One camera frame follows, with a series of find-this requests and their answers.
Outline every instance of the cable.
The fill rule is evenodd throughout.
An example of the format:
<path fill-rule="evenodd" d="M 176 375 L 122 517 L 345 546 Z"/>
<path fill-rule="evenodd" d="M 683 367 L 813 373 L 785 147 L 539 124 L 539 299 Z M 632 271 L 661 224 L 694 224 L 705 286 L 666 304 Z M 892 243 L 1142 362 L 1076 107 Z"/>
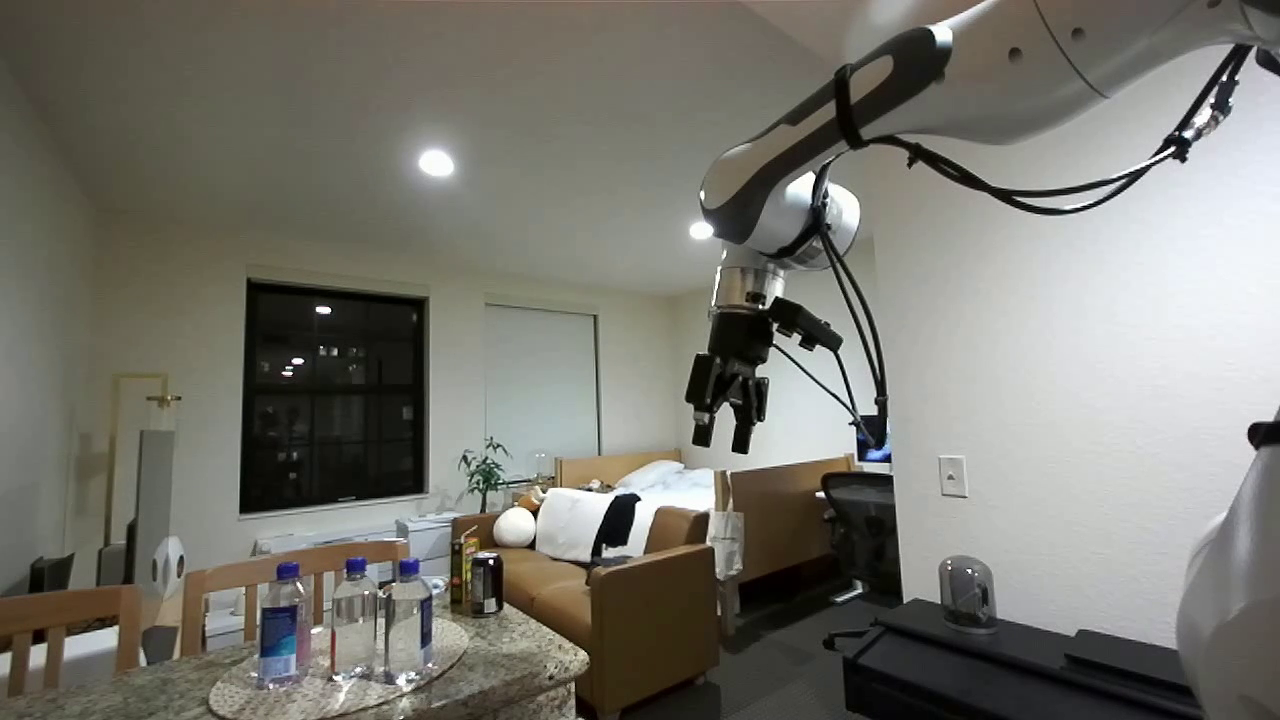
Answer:
<path fill-rule="evenodd" d="M 841 351 L 832 351 L 832 359 L 836 359 L 836 367 L 841 367 L 841 385 L 845 385 L 845 395 L 849 395 L 849 417 L 853 417 L 853 418 L 861 418 L 861 411 L 855 411 L 855 395 L 853 395 L 853 378 L 849 378 L 849 367 L 845 367 L 845 354 L 841 354 Z"/>
<path fill-rule="evenodd" d="M 836 286 L 845 297 L 845 313 L 853 319 L 853 331 L 855 331 L 855 338 L 865 348 L 865 359 L 869 359 L 871 375 L 885 375 L 878 322 L 865 322 L 865 315 L 871 315 L 871 307 L 869 307 L 865 290 L 855 286 L 855 278 L 853 278 L 853 286 L 855 286 L 861 304 L 849 297 L 849 278 L 845 275 L 853 275 L 853 271 L 849 271 L 845 257 L 836 252 L 836 240 L 832 240 L 832 227 L 827 227 L 827 166 L 832 163 L 816 166 L 816 177 L 813 177 L 813 203 L 809 203 L 803 240 L 822 240 L 827 265 L 832 265 Z"/>
<path fill-rule="evenodd" d="M 845 265 L 845 257 L 836 252 L 832 240 L 827 240 L 827 257 L 832 257 L 832 275 L 836 275 L 836 284 L 853 284 L 853 290 L 855 290 L 855 299 L 861 299 L 861 313 L 869 315 L 871 348 L 865 348 L 865 351 L 878 354 L 878 359 L 869 362 L 871 386 L 878 386 L 878 417 L 890 418 L 890 373 L 885 373 L 885 345 L 882 345 L 878 313 L 871 313 L 865 286 L 855 284 L 853 268 Z"/>
<path fill-rule="evenodd" d="M 1205 141 L 1227 112 L 1231 112 L 1231 91 L 1235 91 L 1235 74 L 1250 58 L 1250 43 L 1235 43 L 1217 70 L 1205 80 L 1205 89 L 1197 91 L 1197 100 L 1188 103 L 1188 112 L 1181 115 L 1181 124 L 1159 141 L 1159 147 L 1113 177 L 1100 180 L 1084 180 L 1084 183 L 1065 183 L 1065 188 L 1002 188 L 989 183 L 985 177 L 968 171 L 964 163 L 956 163 L 953 154 L 939 154 L 925 142 L 902 141 L 902 137 L 882 137 L 882 141 L 865 141 L 865 142 L 885 142 L 885 147 L 902 147 L 908 152 L 908 163 L 925 163 L 934 171 L 939 171 L 945 180 L 985 192 L 1010 206 L 1033 212 L 1033 217 L 1080 217 L 1092 212 L 1100 203 L 1113 203 L 1117 194 L 1124 194 L 1132 183 L 1142 183 L 1151 166 L 1167 163 L 1167 158 L 1188 158 L 1191 142 Z M 1039 203 L 1039 200 L 1067 200 L 1067 194 L 1089 194 L 1100 192 L 1092 200 L 1080 203 Z"/>
<path fill-rule="evenodd" d="M 809 375 L 809 385 L 816 385 L 816 386 L 827 393 L 849 417 L 855 417 L 853 393 L 849 393 L 849 400 L 836 395 L 832 385 L 824 385 L 813 367 L 803 367 L 787 348 L 782 348 L 782 345 L 773 345 L 773 348 L 777 348 L 787 362 L 796 362 L 796 373 Z"/>

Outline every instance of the potted plant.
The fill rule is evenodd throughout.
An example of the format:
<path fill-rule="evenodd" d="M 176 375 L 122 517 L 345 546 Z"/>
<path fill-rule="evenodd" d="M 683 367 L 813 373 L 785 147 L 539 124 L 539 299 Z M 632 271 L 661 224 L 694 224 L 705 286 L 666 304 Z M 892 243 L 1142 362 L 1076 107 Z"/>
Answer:
<path fill-rule="evenodd" d="M 503 482 L 503 454 L 508 444 L 485 436 L 485 447 L 463 447 L 463 454 L 455 459 L 470 473 L 470 492 L 481 492 L 481 517 L 487 513 L 487 492 Z"/>

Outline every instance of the wall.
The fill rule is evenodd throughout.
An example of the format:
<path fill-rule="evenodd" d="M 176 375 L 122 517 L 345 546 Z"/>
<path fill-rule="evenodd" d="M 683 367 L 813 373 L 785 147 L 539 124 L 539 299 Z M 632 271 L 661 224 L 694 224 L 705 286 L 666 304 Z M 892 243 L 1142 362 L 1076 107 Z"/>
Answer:
<path fill-rule="evenodd" d="M 250 275 L 432 299 L 429 495 L 240 517 Z M 606 447 L 678 444 L 666 362 L 671 313 L 666 299 L 475 275 L 422 252 L 165 224 L 112 224 L 102 284 L 110 297 L 95 338 L 95 385 L 110 386 L 122 373 L 167 373 L 184 395 L 173 417 L 181 436 L 173 513 L 194 564 L 246 557 L 255 530 L 360 527 L 367 521 L 453 509 L 463 489 L 455 454 L 485 438 L 487 297 L 602 313 Z"/>
<path fill-rule="evenodd" d="M 0 58 L 0 589 L 68 553 L 83 393 L 92 206 Z"/>
<path fill-rule="evenodd" d="M 1117 171 L 1217 56 L 1018 147 L 939 147 L 1005 183 Z M 845 158 L 878 246 L 908 595 L 973 553 L 1002 614 L 1172 645 L 1184 558 L 1250 473 L 1246 428 L 1280 404 L 1278 115 L 1278 80 L 1250 68 L 1191 163 L 1076 219 L 997 206 L 896 152 Z M 939 450 L 968 459 L 968 498 L 939 498 Z"/>

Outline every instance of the chair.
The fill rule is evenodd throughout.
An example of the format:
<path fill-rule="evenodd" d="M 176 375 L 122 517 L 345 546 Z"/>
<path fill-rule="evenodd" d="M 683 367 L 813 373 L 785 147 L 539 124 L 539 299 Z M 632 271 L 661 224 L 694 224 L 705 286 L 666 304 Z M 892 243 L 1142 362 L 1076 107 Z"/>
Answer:
<path fill-rule="evenodd" d="M 63 590 L 71 582 L 76 553 L 36 557 L 30 566 L 30 590 Z"/>
<path fill-rule="evenodd" d="M 902 600 L 896 502 L 885 473 L 827 473 L 824 475 L 832 553 L 841 558 L 849 595 Z"/>
<path fill-rule="evenodd" d="M 44 692 L 60 686 L 63 645 L 76 629 L 118 629 L 118 673 L 132 673 L 141 655 L 141 595 L 132 582 L 0 595 L 0 637 L 12 638 L 7 697 L 30 692 L 36 632 L 44 632 Z"/>
<path fill-rule="evenodd" d="M 209 650 L 209 595 L 214 590 L 240 590 L 240 610 L 246 629 L 240 638 L 255 638 L 255 621 L 259 621 L 259 589 L 276 579 L 282 558 L 295 558 L 308 590 L 313 590 L 313 614 L 323 614 L 323 576 L 339 570 L 348 557 L 364 557 L 367 564 L 394 564 L 403 557 L 400 538 L 360 538 L 360 545 L 318 545 L 300 553 L 282 553 L 282 557 L 252 557 L 240 564 L 219 564 L 219 566 L 194 566 L 184 576 L 184 632 L 181 632 L 181 650 L 200 655 Z"/>

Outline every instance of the couch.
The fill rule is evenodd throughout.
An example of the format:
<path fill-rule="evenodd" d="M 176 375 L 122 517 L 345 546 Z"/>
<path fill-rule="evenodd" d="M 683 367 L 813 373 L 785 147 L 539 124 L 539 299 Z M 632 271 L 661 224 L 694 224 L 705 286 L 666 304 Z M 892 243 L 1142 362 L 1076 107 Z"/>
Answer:
<path fill-rule="evenodd" d="M 453 530 L 491 545 L 495 517 L 462 517 Z M 699 679 L 719 658 L 710 513 L 661 509 L 644 557 L 569 564 L 536 546 L 503 557 L 503 600 L 592 655 L 575 697 L 596 720 L 666 686 Z"/>

